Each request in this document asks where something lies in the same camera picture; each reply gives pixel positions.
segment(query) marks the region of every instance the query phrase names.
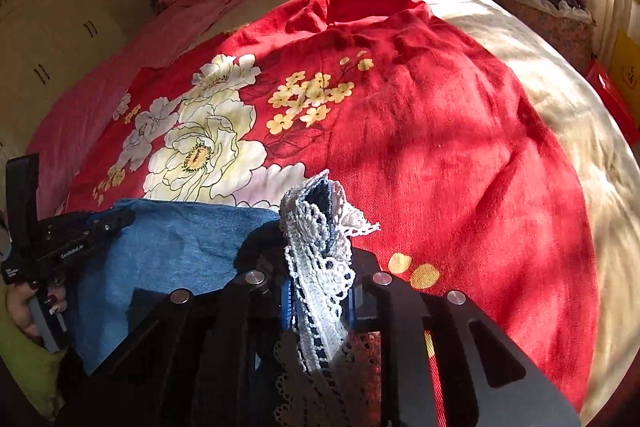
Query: green sleeve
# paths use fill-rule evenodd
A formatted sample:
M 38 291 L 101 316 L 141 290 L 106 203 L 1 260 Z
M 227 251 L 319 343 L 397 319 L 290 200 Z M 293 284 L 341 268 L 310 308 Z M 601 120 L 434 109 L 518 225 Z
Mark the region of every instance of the green sleeve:
M 6 294 L 0 280 L 0 357 L 29 402 L 42 416 L 52 419 L 63 404 L 57 381 L 65 353 L 52 354 L 30 341 L 11 320 Z

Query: metal screw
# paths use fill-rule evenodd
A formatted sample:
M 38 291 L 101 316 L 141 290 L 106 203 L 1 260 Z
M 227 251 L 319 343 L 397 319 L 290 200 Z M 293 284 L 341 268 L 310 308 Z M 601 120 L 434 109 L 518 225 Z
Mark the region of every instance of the metal screw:
M 466 295 L 458 290 L 451 290 L 447 293 L 447 301 L 451 304 L 456 304 L 460 306 L 460 304 L 464 304 L 466 302 Z
M 387 272 L 378 272 L 373 274 L 373 282 L 379 284 L 380 286 L 387 286 L 391 284 L 391 281 L 394 279 Z
M 244 282 L 247 284 L 260 284 L 264 282 L 266 277 L 260 270 L 251 270 L 244 274 Z
M 183 290 L 182 288 L 180 288 L 179 290 L 172 291 L 171 295 L 169 295 L 169 298 L 174 304 L 184 304 L 191 298 L 191 295 L 187 290 Z

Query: red floral bedsheet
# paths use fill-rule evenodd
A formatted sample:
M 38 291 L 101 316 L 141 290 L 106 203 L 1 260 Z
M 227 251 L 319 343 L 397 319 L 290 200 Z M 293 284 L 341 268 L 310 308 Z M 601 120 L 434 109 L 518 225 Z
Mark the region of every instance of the red floral bedsheet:
M 577 175 L 513 72 L 420 0 L 292 0 L 143 70 L 66 209 L 277 209 L 325 168 L 382 226 L 356 246 L 465 291 L 580 406 L 598 295 Z

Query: mattress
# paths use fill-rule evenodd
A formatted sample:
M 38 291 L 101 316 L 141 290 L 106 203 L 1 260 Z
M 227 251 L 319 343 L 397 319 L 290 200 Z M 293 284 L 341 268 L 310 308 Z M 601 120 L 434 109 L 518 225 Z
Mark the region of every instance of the mattress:
M 259 19 L 288 0 L 244 0 L 192 48 Z M 620 130 L 580 74 L 551 46 L 491 0 L 424 0 L 513 70 L 556 134 L 584 192 L 596 252 L 598 329 L 583 424 L 609 399 L 640 346 L 640 170 Z

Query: hand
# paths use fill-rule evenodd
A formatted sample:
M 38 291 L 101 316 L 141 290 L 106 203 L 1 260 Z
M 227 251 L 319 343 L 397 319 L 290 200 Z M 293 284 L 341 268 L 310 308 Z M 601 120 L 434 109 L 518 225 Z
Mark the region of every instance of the hand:
M 14 324 L 18 326 L 25 335 L 37 338 L 40 336 L 40 332 L 33 322 L 33 316 L 29 309 L 29 299 L 35 294 L 36 290 L 31 289 L 27 283 L 12 284 L 8 287 L 6 308 Z M 66 310 L 66 290 L 64 286 L 49 287 L 49 293 L 47 295 L 56 298 L 56 303 L 52 306 L 55 312 L 62 313 Z

